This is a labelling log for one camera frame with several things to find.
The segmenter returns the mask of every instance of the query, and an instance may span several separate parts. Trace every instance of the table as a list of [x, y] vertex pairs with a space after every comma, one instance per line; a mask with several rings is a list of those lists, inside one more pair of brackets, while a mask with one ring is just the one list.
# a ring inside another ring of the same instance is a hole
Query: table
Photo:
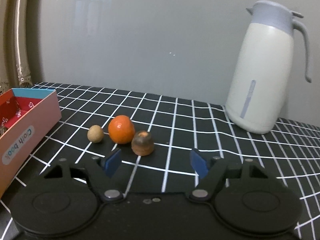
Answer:
[[47, 82], [34, 88], [57, 91], [62, 119], [35, 148], [2, 197], [1, 240], [17, 232], [7, 208], [12, 196], [60, 158], [79, 163], [110, 152], [116, 146], [108, 135], [103, 143], [92, 144], [87, 130], [98, 124], [107, 134], [111, 119], [121, 114], [132, 119], [136, 131], [151, 131], [155, 141], [154, 153], [145, 157], [133, 154], [130, 145], [121, 146], [123, 161], [113, 179], [123, 192], [192, 189], [199, 177], [189, 163], [191, 148], [235, 162], [252, 158], [301, 199], [297, 234], [305, 240], [320, 238], [319, 127], [279, 118], [271, 132], [257, 135], [233, 124], [223, 106], [209, 103]]

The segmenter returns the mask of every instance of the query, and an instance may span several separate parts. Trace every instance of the orange ball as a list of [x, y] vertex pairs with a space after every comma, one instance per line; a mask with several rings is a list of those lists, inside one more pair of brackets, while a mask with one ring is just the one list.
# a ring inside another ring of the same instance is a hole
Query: orange ball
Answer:
[[108, 126], [108, 133], [113, 142], [126, 144], [132, 141], [135, 129], [129, 117], [118, 115], [111, 120]]

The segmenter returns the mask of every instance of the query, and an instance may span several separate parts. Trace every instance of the wall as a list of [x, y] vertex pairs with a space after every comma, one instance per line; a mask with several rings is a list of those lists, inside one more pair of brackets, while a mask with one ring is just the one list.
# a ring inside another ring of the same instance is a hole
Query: wall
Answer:
[[[224, 104], [257, 0], [28, 0], [27, 46], [36, 81], [150, 92]], [[273, 0], [302, 13], [320, 65], [320, 0]], [[295, 31], [281, 115], [320, 125], [320, 69], [304, 80]]]

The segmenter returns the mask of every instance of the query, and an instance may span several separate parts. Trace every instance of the round fruit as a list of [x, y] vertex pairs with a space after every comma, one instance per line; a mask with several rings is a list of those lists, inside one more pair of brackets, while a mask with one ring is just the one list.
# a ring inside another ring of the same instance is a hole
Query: round fruit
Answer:
[[135, 134], [134, 125], [126, 115], [118, 115], [111, 120], [108, 132], [111, 140], [117, 144], [131, 142]]
[[153, 152], [154, 143], [151, 133], [140, 131], [132, 139], [131, 148], [136, 155], [146, 156]]
[[101, 142], [104, 137], [103, 129], [98, 125], [93, 125], [89, 129], [87, 137], [93, 143]]

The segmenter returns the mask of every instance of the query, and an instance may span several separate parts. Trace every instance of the silver bolt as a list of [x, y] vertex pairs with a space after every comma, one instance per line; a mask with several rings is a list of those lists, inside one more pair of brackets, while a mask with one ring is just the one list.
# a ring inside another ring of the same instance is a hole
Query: silver bolt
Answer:
[[119, 190], [116, 190], [116, 189], [109, 189], [107, 190], [104, 195], [109, 198], [109, 199], [112, 199], [112, 198], [117, 198], [121, 195], [120, 191]]
[[209, 193], [204, 190], [204, 189], [195, 189], [193, 192], [192, 192], [192, 195], [194, 197], [197, 197], [197, 198], [204, 198], [204, 197], [207, 197]]
[[145, 203], [145, 204], [151, 204], [152, 200], [147, 198], [147, 199], [144, 199], [142, 202]]
[[153, 202], [160, 202], [160, 201], [161, 201], [161, 198], [154, 197], [154, 198], [152, 199], [152, 201], [153, 201]]

